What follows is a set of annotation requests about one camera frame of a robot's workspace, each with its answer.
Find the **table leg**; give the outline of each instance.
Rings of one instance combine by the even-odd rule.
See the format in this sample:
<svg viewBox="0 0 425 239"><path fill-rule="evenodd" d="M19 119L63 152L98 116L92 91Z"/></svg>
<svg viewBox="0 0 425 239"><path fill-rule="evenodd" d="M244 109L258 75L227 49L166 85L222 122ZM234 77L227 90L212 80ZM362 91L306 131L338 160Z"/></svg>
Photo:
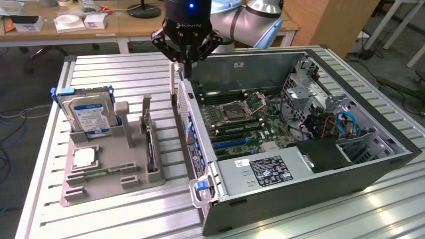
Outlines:
<svg viewBox="0 0 425 239"><path fill-rule="evenodd" d="M120 54L130 54L130 50L128 50L128 37L119 37L118 38L118 44L119 44L119 48L120 48Z"/></svg>
<svg viewBox="0 0 425 239"><path fill-rule="evenodd" d="M408 23L411 22L412 18L415 17L416 13L419 12L420 8L424 5L424 2L419 2L417 6L412 9L411 13L408 14L408 16L405 17L405 20L403 21L403 23L400 24L400 26L397 27L397 30L395 31L391 39L387 41L387 44L384 46L384 49L389 49L389 47L392 46L395 40L397 39L400 33L404 31L404 28L407 27Z"/></svg>
<svg viewBox="0 0 425 239"><path fill-rule="evenodd" d="M415 66L415 64L419 62L420 58L425 55L425 45L423 46L423 48L420 49L420 51L417 52L417 54L415 55L415 57L412 58L412 60L408 63L408 67L412 68Z"/></svg>
<svg viewBox="0 0 425 239"><path fill-rule="evenodd" d="M291 46L292 40L295 37L295 33L296 33L296 31L287 31L287 34L284 35L284 38L283 38L282 43L280 43L282 47Z"/></svg>
<svg viewBox="0 0 425 239"><path fill-rule="evenodd" d="M377 29L375 30L375 32L373 32L373 34L372 34L372 36L371 36L371 38L369 38L369 40L368 40L368 42L367 42L367 45L365 45L365 47L364 47L365 50L368 50L368 49L372 47L373 42L375 42L375 40L379 38L379 35L381 34L381 32L383 32L383 30L384 30L384 27L387 26L387 23L391 21L392 16L395 15L395 12L397 11L397 9L399 9L401 3L403 3L401 0L396 0L393 6L392 6L392 8L391 8L391 10L388 11L388 13L387 13L387 15L385 15L385 17L384 17L384 19L383 19L383 21L381 21L381 23L380 23Z"/></svg>

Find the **aluminum extrusion table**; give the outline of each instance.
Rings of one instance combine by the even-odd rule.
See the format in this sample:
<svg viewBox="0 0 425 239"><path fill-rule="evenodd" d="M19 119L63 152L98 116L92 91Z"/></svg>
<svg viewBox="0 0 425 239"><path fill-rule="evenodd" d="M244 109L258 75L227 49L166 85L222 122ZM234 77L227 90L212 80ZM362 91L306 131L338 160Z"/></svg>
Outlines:
<svg viewBox="0 0 425 239"><path fill-rule="evenodd" d="M310 48L424 149L425 129L419 123L331 50L319 46ZM54 104L16 238L204 238L198 210L191 202L187 168L172 112L168 60L160 53L67 59L59 87L99 87L111 82L118 101L128 101L131 104L130 120L136 120L142 115L143 95L152 94L151 109L152 117L158 120L167 183L158 188L63 208L58 202L70 124ZM332 93L342 91L331 79L322 78L322 82ZM365 191L208 239L423 237L424 185L425 154L389 173Z"/></svg>

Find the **floor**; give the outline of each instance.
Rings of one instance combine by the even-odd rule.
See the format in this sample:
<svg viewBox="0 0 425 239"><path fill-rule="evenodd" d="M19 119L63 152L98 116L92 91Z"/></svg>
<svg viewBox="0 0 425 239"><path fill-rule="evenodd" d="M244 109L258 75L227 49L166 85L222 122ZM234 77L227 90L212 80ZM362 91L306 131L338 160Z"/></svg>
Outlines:
<svg viewBox="0 0 425 239"><path fill-rule="evenodd" d="M373 32L383 17L372 18L368 22L365 30ZM387 30L393 28L395 21L387 27ZM373 74L385 77L408 85L412 88L420 86L415 82L417 75L412 69L407 67L407 63L425 43L425 36L415 31L405 29L391 50L384 50L381 47L377 49L384 54L384 59L373 57L368 61L363 61ZM118 54L119 48L114 43L100 44L100 50L94 50L91 44L68 45L63 47L70 55L96 55L96 54ZM132 44L134 50L131 52L156 51L152 44L146 42L143 44ZM50 52L35 63L35 73L27 75L22 71L24 60L30 54L36 52L40 47L31 47L30 53L22 54L18 48L11 48L8 53L0 57L0 112L11 109L26 109L36 105L51 104L50 89L58 84L58 79L62 70L63 56L56 52ZM368 73L365 67L359 62L350 63L354 68L363 74L363 76L376 84L375 77ZM425 71L425 57L416 65L417 70ZM383 92L388 97L400 105L401 96L391 88L383 88ZM407 108L411 111L420 112L423 104L416 99L407 97ZM31 112L30 116L46 114L48 108L42 108ZM413 118L425 125L425 118L413 116ZM0 214L0 233L3 239L11 239L16 233L16 227L22 214L22 207L24 204L26 193L30 187L34 166L36 162L39 147L44 134L44 127L47 124L47 117L39 119L28 119L26 123L26 135L16 144L7 149L8 156L15 162L19 174L19 180L23 188L22 199L12 205L12 209ZM4 138L10 132L15 130L16 125L0 123L0 135ZM6 170L0 170L0 179L4 177ZM16 181L12 173L10 174L4 183L0 184L0 210L10 205L16 199Z"/></svg>

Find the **motherboard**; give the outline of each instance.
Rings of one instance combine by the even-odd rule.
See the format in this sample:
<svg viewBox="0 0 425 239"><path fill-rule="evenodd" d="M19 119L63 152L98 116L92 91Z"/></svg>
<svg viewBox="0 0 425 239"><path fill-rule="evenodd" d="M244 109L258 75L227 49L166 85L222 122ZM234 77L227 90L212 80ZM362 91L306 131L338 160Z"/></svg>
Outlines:
<svg viewBox="0 0 425 239"><path fill-rule="evenodd" d="M276 97L263 91L202 95L202 115L219 160L292 146L296 138L276 104Z"/></svg>

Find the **hard drive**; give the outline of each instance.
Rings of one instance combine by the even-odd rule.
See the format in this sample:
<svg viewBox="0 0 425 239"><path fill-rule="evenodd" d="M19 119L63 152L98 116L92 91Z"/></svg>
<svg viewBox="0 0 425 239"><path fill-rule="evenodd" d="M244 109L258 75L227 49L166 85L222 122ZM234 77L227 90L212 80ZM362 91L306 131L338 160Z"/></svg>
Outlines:
<svg viewBox="0 0 425 239"><path fill-rule="evenodd" d="M114 111L114 88L94 89L63 88L52 97L68 118L72 131L86 132L88 138L111 134L111 127L119 125Z"/></svg>

